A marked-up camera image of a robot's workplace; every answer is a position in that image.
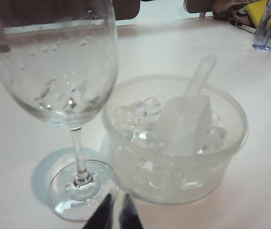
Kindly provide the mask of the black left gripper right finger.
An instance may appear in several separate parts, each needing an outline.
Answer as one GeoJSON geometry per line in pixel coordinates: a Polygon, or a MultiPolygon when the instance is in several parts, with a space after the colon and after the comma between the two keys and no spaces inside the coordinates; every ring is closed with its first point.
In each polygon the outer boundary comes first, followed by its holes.
{"type": "Polygon", "coordinates": [[[126,194],[124,197],[119,223],[121,229],[143,229],[130,194],[126,194]]]}

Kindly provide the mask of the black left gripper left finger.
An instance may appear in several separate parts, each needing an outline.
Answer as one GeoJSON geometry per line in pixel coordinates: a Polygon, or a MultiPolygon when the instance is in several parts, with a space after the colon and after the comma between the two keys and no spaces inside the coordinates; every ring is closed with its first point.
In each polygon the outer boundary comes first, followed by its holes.
{"type": "Polygon", "coordinates": [[[113,206],[112,195],[108,194],[86,222],[83,229],[111,229],[113,225],[113,206]]]}

